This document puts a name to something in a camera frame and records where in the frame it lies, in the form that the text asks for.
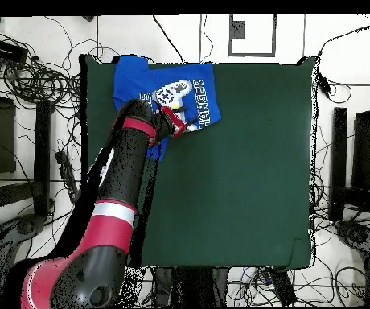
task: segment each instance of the controller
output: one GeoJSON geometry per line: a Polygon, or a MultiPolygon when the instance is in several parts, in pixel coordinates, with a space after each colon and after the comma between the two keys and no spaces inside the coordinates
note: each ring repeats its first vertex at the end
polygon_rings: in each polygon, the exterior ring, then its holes
{"type": "MultiPolygon", "coordinates": [[[[192,84],[189,80],[180,80],[163,86],[153,93],[154,100],[160,105],[174,111],[175,115],[182,121],[185,121],[185,113],[182,99],[192,90],[192,84]]],[[[189,125],[187,130],[196,130],[194,125],[189,125]]]]}

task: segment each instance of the floor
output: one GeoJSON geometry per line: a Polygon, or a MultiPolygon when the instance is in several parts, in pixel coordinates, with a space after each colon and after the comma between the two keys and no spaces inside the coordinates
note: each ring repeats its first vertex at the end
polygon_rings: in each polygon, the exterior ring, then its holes
{"type": "MultiPolygon", "coordinates": [[[[255,29],[255,20],[251,15],[235,16],[234,20],[244,20],[248,31],[255,29]]],[[[180,15],[157,16],[172,43],[176,46],[185,62],[197,63],[200,60],[213,63],[284,63],[295,64],[302,56],[316,56],[324,43],[336,36],[344,35],[359,27],[370,25],[370,14],[278,14],[277,15],[277,45],[274,58],[264,57],[229,57],[228,56],[228,23],[227,15],[180,15]],[[199,52],[199,26],[202,26],[202,35],[199,52]]],[[[41,63],[50,63],[51,67],[74,76],[80,71],[78,56],[81,53],[97,53],[97,30],[95,19],[85,21],[82,17],[25,17],[2,18],[0,33],[18,41],[29,44],[35,50],[41,63]]],[[[116,54],[137,54],[149,56],[154,62],[179,62],[177,52],[169,44],[152,16],[101,16],[98,20],[98,39],[101,44],[99,57],[108,62],[116,54]]],[[[249,46],[238,46],[241,49],[250,49],[249,46]]],[[[333,39],[323,48],[320,72],[329,80],[350,85],[352,90],[337,85],[333,90],[333,101],[325,98],[321,93],[318,96],[319,108],[316,168],[324,185],[329,184],[329,158],[331,141],[331,117],[336,106],[348,108],[348,132],[352,132],[353,119],[356,113],[370,110],[370,28],[333,39]]],[[[0,92],[4,92],[4,84],[0,82],[0,92]]],[[[61,149],[69,139],[67,129],[68,118],[75,110],[71,102],[67,102],[60,112],[52,115],[51,148],[53,151],[61,149]]],[[[33,176],[33,144],[35,140],[35,115],[32,110],[18,109],[16,117],[16,147],[15,153],[23,165],[29,179],[33,176]]],[[[80,141],[79,127],[74,135],[76,142],[69,148],[72,167],[76,179],[80,179],[80,141]]],[[[347,157],[347,181],[351,176],[352,137],[349,138],[347,157]]],[[[28,251],[29,257],[38,257],[48,254],[60,238],[65,221],[72,209],[67,191],[60,180],[59,168],[55,157],[51,159],[51,197],[55,198],[55,209],[51,220],[54,220],[30,244],[24,243],[18,254],[18,260],[23,259],[28,251]]],[[[0,175],[0,186],[24,179],[18,167],[13,175],[0,175]]],[[[323,197],[319,207],[323,209],[327,202],[323,197]]],[[[31,200],[8,205],[0,209],[0,223],[32,210],[31,200]]],[[[335,227],[322,218],[315,219],[317,231],[315,243],[317,245],[316,258],[310,267],[304,270],[290,272],[298,302],[295,306],[358,306],[362,304],[364,292],[364,269],[359,254],[341,243],[335,235],[335,227]]],[[[351,218],[355,214],[351,209],[346,210],[345,217],[351,218]]],[[[359,216],[364,224],[370,224],[370,215],[359,216]]],[[[232,268],[228,276],[229,307],[270,307],[280,303],[272,292],[272,286],[244,285],[251,281],[257,271],[255,268],[232,268]]],[[[142,284],[138,307],[141,305],[151,288],[151,276],[146,272],[142,284]]]]}

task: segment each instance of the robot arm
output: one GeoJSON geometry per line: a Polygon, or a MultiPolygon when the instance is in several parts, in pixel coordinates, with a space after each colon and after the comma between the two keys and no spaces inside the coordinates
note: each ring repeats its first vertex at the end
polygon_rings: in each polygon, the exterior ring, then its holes
{"type": "Polygon", "coordinates": [[[131,100],[121,107],[108,143],[89,172],[92,181],[113,149],[84,236],[70,256],[43,260],[29,269],[22,285],[22,309],[115,304],[124,280],[146,152],[165,137],[182,133],[185,125],[172,118],[173,112],[163,107],[152,115],[145,101],[131,100]]]}

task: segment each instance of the blue t-shirt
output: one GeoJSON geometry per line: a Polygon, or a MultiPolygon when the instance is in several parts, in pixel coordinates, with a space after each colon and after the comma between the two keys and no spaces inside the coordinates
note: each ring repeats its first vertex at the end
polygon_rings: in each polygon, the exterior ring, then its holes
{"type": "MultiPolygon", "coordinates": [[[[179,117],[184,122],[197,118],[188,131],[202,129],[220,120],[211,64],[150,70],[146,58],[123,56],[115,70],[113,101],[119,109],[133,98],[148,101],[153,113],[158,108],[157,102],[171,109],[185,106],[185,111],[178,113],[179,117]]],[[[148,157],[162,160],[167,143],[168,138],[161,142],[161,146],[150,148],[148,157]]]]}

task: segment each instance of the table surface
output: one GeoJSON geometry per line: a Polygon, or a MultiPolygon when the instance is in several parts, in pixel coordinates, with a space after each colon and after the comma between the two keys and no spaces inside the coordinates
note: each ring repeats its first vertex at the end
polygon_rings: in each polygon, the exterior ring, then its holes
{"type": "MultiPolygon", "coordinates": [[[[87,62],[90,164],[115,119],[115,66],[87,62]]],[[[301,67],[214,65],[222,119],[168,143],[146,226],[144,266],[309,264],[313,66],[313,59],[301,67]]]]}

